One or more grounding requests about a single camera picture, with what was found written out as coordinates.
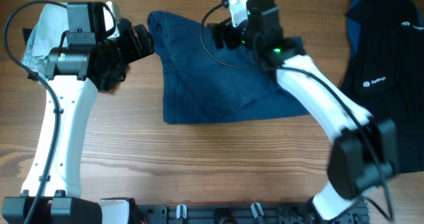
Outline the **dark blue shorts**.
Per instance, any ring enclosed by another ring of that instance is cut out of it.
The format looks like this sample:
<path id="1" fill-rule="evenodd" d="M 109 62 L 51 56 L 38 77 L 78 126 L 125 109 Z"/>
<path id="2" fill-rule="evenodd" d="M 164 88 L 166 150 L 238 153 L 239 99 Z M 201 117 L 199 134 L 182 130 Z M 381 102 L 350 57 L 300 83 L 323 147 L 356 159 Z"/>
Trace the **dark blue shorts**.
<path id="1" fill-rule="evenodd" d="M 163 67 L 163 119 L 170 124 L 230 123 L 306 115 L 266 74 L 251 71 L 244 47 L 216 49 L 198 22 L 166 11 L 148 15 Z"/>

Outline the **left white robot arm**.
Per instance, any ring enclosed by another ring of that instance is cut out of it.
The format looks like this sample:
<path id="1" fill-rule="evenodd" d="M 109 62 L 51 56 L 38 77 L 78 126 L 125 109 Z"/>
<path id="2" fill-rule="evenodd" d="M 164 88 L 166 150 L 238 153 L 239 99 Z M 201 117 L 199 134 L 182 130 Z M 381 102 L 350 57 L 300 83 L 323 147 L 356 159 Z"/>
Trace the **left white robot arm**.
<path id="1" fill-rule="evenodd" d="M 6 197 L 8 223 L 145 223 L 135 200 L 81 198 L 81 155 L 97 95 L 113 91 L 130 63 L 154 53 L 143 25 L 120 18 L 112 2 L 45 1 L 17 64 L 46 88 L 36 154 L 17 197 Z"/>

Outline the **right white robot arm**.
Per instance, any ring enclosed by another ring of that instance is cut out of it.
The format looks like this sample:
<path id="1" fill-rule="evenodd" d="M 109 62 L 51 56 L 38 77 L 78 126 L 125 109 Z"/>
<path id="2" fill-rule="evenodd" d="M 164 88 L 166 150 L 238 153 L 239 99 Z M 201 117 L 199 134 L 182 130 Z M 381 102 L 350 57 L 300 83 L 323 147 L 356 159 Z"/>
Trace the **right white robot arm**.
<path id="1" fill-rule="evenodd" d="M 285 38 L 274 0 L 221 0 L 230 17 L 209 28 L 217 48 L 244 46 L 254 54 L 254 70 L 268 74 L 315 118 L 332 142 L 327 185 L 290 213 L 304 223 L 361 219 L 353 208 L 382 188 L 391 201 L 389 179 L 399 174 L 398 140 L 393 121 L 377 122 L 343 94 L 295 41 Z"/>

